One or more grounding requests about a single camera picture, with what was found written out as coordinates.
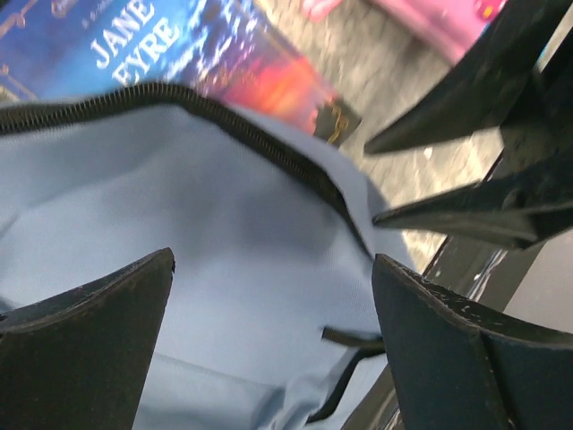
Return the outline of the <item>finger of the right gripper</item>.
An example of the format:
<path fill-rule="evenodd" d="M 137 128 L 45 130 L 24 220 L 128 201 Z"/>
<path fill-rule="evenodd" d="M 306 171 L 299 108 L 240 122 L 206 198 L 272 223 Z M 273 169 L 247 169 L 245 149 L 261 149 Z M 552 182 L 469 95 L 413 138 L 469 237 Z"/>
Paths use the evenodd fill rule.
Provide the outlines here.
<path fill-rule="evenodd" d="M 385 211 L 373 224 L 525 250 L 572 229 L 572 150 L 505 177 Z"/>
<path fill-rule="evenodd" d="M 363 147 L 408 151 L 502 123 L 572 3 L 508 1 L 488 29 L 415 106 Z"/>

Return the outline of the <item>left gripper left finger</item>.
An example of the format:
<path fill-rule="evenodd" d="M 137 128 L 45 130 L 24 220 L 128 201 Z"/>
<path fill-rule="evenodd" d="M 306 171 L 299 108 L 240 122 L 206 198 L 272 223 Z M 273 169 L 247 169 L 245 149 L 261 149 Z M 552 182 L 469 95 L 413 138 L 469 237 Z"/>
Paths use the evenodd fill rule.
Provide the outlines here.
<path fill-rule="evenodd" d="M 174 269 L 161 249 L 3 314 L 1 427 L 131 428 Z"/>

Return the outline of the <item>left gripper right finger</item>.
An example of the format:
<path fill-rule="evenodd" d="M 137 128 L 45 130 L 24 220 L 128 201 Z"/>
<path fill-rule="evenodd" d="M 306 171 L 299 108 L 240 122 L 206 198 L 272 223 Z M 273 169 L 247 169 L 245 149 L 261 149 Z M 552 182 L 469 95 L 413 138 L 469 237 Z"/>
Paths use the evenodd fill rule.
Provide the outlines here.
<path fill-rule="evenodd" d="M 571 429 L 571 334 L 480 305 L 385 254 L 372 289 L 405 428 Z"/>

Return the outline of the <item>blue grey backpack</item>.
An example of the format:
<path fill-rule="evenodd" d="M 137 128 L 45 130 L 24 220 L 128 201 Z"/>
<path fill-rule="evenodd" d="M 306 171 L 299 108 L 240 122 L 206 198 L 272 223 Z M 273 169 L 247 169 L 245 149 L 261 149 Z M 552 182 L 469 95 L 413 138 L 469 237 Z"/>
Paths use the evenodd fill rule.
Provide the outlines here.
<path fill-rule="evenodd" d="M 29 305 L 161 248 L 175 278 L 138 429 L 339 429 L 387 364 L 372 224 L 338 150 L 175 85 L 1 108 L 1 298 Z"/>

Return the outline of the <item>Jane Eyre book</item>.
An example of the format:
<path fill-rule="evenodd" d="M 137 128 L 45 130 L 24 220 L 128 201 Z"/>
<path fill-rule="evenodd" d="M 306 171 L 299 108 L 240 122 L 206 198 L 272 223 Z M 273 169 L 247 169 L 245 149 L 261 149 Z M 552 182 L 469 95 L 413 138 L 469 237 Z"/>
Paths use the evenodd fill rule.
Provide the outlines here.
<path fill-rule="evenodd" d="M 13 99 L 176 82 L 338 146 L 360 117 L 254 1 L 4 1 L 1 89 Z"/>

